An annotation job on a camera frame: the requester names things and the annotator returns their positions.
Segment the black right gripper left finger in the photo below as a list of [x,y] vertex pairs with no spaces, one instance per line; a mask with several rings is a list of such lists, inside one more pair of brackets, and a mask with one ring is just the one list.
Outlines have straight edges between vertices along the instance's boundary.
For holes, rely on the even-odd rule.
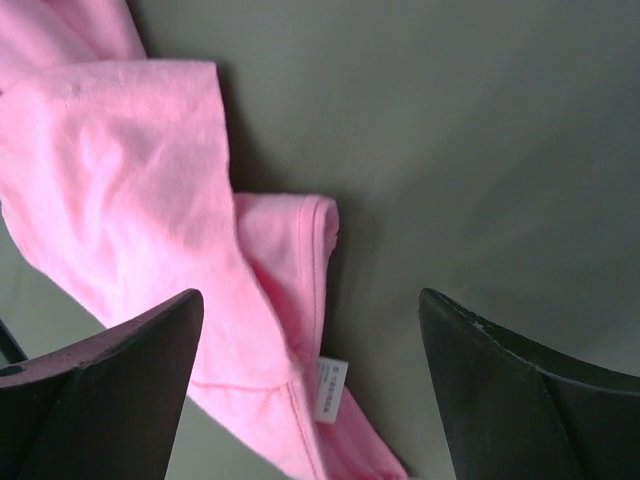
[[186,290],[92,337],[1,370],[4,479],[162,479],[204,303]]

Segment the pink t shirt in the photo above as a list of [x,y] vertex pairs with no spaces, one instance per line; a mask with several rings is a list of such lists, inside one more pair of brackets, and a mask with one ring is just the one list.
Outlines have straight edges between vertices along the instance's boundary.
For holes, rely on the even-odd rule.
[[402,479],[319,374],[336,203],[235,192],[215,64],[150,60],[123,1],[1,5],[1,204],[24,258],[113,327],[189,288],[189,397],[294,479]]

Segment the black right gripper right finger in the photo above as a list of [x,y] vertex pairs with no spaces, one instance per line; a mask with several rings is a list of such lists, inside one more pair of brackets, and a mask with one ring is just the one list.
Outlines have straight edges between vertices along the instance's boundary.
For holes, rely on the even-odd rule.
[[636,479],[639,379],[560,353],[426,288],[419,320],[459,479]]

